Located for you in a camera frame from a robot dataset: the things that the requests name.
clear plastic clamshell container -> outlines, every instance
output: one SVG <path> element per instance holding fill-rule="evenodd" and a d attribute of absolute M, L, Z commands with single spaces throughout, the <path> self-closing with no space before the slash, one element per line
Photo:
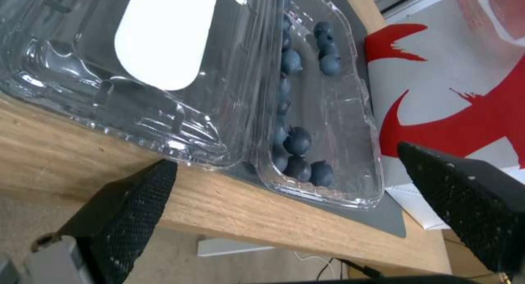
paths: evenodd
<path fill-rule="evenodd" d="M 134 78 L 116 55 L 129 1 L 0 0 L 0 90 L 178 161 L 212 169 L 241 161 L 264 75 L 259 58 L 282 5 L 216 0 L 199 74 L 164 91 Z M 192 39 L 188 29 L 178 33 Z"/>
<path fill-rule="evenodd" d="M 129 2 L 0 0 L 0 91 L 184 163 L 223 169 L 249 160 L 276 192 L 341 207 L 377 204 L 384 191 L 377 132 L 350 25 L 332 3 L 292 0 L 286 11 L 304 67 L 290 76 L 287 123 L 313 135 L 309 162 L 333 167 L 336 182 L 324 188 L 272 164 L 284 0 L 216 0 L 198 75 L 177 91 L 137 79 L 119 60 L 116 34 Z M 339 76 L 319 71 L 311 34 L 319 21 L 334 26 Z M 185 28 L 180 34 L 192 39 Z M 165 47 L 184 46 L 165 39 Z"/>
<path fill-rule="evenodd" d="M 302 61 L 303 70 L 291 74 L 291 107 L 286 124 L 310 132 L 312 144 L 304 158 L 309 163 L 326 160 L 334 170 L 335 182 L 316 187 L 287 177 L 272 165 L 272 144 L 277 110 L 280 68 L 263 85 L 257 112 L 253 162 L 262 181 L 276 192 L 311 202 L 368 209 L 384 193 L 377 129 L 368 90 L 356 70 L 356 45 L 343 13 L 326 0 L 291 0 L 285 13 L 292 20 L 291 48 Z M 341 56 L 342 73 L 328 77 L 321 73 L 313 28 L 326 21 L 334 27 L 334 41 Z"/>

blueberry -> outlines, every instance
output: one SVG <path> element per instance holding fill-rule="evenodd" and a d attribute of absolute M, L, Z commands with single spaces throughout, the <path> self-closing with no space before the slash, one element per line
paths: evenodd
<path fill-rule="evenodd" d="M 277 114 L 286 115 L 286 112 L 288 111 L 291 105 L 292 105 L 292 102 L 289 101 L 288 99 L 279 101 L 279 103 L 277 104 Z"/>
<path fill-rule="evenodd" d="M 287 32 L 290 30 L 291 26 L 292 22 L 290 20 L 290 17 L 288 17 L 286 14 L 283 14 L 283 30 Z"/>
<path fill-rule="evenodd" d="M 283 172 L 288 165 L 288 153 L 282 146 L 272 147 L 272 162 L 279 172 Z"/>
<path fill-rule="evenodd" d="M 292 37 L 290 35 L 290 32 L 284 30 L 283 31 L 283 48 L 281 48 L 281 50 L 286 51 L 290 49 L 291 46 L 292 46 Z"/>
<path fill-rule="evenodd" d="M 335 44 L 327 44 L 324 45 L 323 48 L 319 49 L 319 60 L 321 60 L 321 58 L 327 56 L 328 54 L 334 54 L 335 56 L 339 57 L 339 50 L 337 49 L 337 46 Z"/>
<path fill-rule="evenodd" d="M 336 42 L 334 41 L 332 34 L 322 33 L 317 37 L 317 48 L 319 48 L 319 50 L 335 44 Z"/>
<path fill-rule="evenodd" d="M 282 117 L 277 117 L 275 123 L 274 145 L 282 145 L 288 137 L 288 130 L 285 126 L 285 120 Z"/>
<path fill-rule="evenodd" d="M 318 22 L 313 28 L 313 35 L 317 38 L 322 33 L 333 34 L 333 27 L 326 21 Z"/>
<path fill-rule="evenodd" d="M 341 58 L 334 54 L 329 54 L 319 62 L 319 68 L 326 76 L 336 76 L 341 74 Z"/>
<path fill-rule="evenodd" d="M 281 56 L 281 71 L 287 75 L 302 70 L 301 56 L 295 51 L 288 49 Z"/>
<path fill-rule="evenodd" d="M 310 177 L 310 183 L 315 186 L 328 187 L 334 181 L 333 169 L 330 164 L 326 161 L 318 161 L 312 163 L 312 176 Z"/>
<path fill-rule="evenodd" d="M 310 179 L 312 174 L 310 164 L 307 163 L 302 157 L 291 156 L 288 158 L 288 165 L 283 172 L 286 176 L 295 178 L 296 180 L 305 183 Z"/>
<path fill-rule="evenodd" d="M 290 91 L 292 90 L 292 85 L 290 84 L 290 80 L 287 78 L 281 78 L 281 81 L 279 82 L 279 100 L 284 101 L 287 100 L 290 96 Z"/>
<path fill-rule="evenodd" d="M 304 155 L 312 144 L 310 133 L 303 127 L 294 127 L 285 140 L 285 149 L 292 155 Z"/>

black cable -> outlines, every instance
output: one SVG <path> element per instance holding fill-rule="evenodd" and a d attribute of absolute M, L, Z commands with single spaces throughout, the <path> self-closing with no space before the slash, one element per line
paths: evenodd
<path fill-rule="evenodd" d="M 488 274 L 485 274 L 485 275 L 479 275 L 479 276 L 474 276 L 474 277 L 465 277 L 464 279 L 476 279 L 476 278 L 483 278 L 483 277 L 488 277 L 488 276 L 492 276 L 492 275 L 496 275 L 497 273 L 488 273 Z"/>
<path fill-rule="evenodd" d="M 319 274 L 317 274 L 317 278 L 315 278 L 316 281 L 319 281 L 319 277 L 321 277 L 321 275 L 323 274 L 324 270 L 328 267 L 328 264 L 332 263 L 332 260 L 333 260 L 333 257 L 330 258 L 328 263 L 326 265 L 324 265 L 323 269 L 321 271 L 319 271 Z"/>
<path fill-rule="evenodd" d="M 444 241 L 447 241 L 447 242 L 450 242 L 450 243 L 454 243 L 454 244 L 458 244 L 458 245 L 465 246 L 464 243 L 461 243 L 461 242 L 458 242 L 458 241 L 453 241 L 453 240 L 450 240 L 450 239 L 444 239 Z"/>
<path fill-rule="evenodd" d="M 348 266 L 350 267 L 353 267 L 354 269 L 360 271 L 361 273 L 365 274 L 366 276 L 370 277 L 370 278 L 379 278 L 379 277 L 382 277 L 383 276 L 383 273 L 381 273 L 380 271 L 376 270 L 376 269 L 373 269 L 369 266 L 360 266 L 360 265 L 357 265 L 355 263 L 353 263 L 352 261 L 349 261 L 349 260 L 346 260 L 346 259 L 340 259 L 338 258 L 340 261 L 346 263 Z"/>

red brush stroke graphic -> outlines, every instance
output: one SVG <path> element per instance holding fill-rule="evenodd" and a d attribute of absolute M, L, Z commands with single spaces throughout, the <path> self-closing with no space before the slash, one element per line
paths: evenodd
<path fill-rule="evenodd" d="M 423 24 L 392 24 L 365 38 L 366 61 L 381 58 L 403 58 L 409 61 L 426 61 L 425 58 L 405 52 L 395 42 L 409 35 L 426 30 Z"/>
<path fill-rule="evenodd" d="M 397 144 L 406 141 L 465 157 L 507 137 L 520 168 L 525 167 L 525 55 L 486 95 L 458 93 L 471 105 L 444 119 L 401 125 L 397 111 L 407 93 L 392 104 L 383 121 L 379 135 L 383 155 L 397 157 Z"/>

